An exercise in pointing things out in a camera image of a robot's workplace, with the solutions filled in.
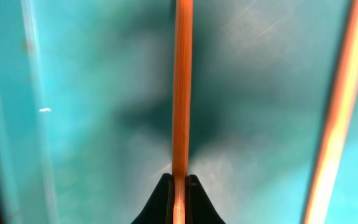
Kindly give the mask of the wooden chopstick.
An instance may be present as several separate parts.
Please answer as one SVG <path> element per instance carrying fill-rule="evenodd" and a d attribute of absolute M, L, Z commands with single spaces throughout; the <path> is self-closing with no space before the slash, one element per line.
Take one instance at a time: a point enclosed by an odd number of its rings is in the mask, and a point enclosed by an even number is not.
<path fill-rule="evenodd" d="M 355 0 L 349 7 L 302 221 L 304 224 L 325 222 L 357 94 L 358 0 Z"/>
<path fill-rule="evenodd" d="M 186 222 L 185 179 L 190 140 L 193 47 L 193 0 L 177 0 L 173 72 L 172 175 L 175 183 L 173 224 Z"/>

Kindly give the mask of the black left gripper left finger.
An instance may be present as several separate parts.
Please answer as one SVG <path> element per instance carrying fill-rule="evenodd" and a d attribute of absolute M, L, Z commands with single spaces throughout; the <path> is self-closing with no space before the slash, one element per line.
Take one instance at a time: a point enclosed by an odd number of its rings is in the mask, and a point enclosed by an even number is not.
<path fill-rule="evenodd" d="M 174 179 L 171 174 L 165 173 L 132 224 L 172 224 L 174 203 Z"/>

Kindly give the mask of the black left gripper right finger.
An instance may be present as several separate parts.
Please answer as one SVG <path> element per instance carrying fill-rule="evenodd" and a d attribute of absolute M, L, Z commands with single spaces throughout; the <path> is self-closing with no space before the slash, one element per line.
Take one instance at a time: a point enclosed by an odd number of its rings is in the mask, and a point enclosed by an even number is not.
<path fill-rule="evenodd" d="M 193 174 L 186 177 L 185 218 L 186 224 L 225 224 Z"/>

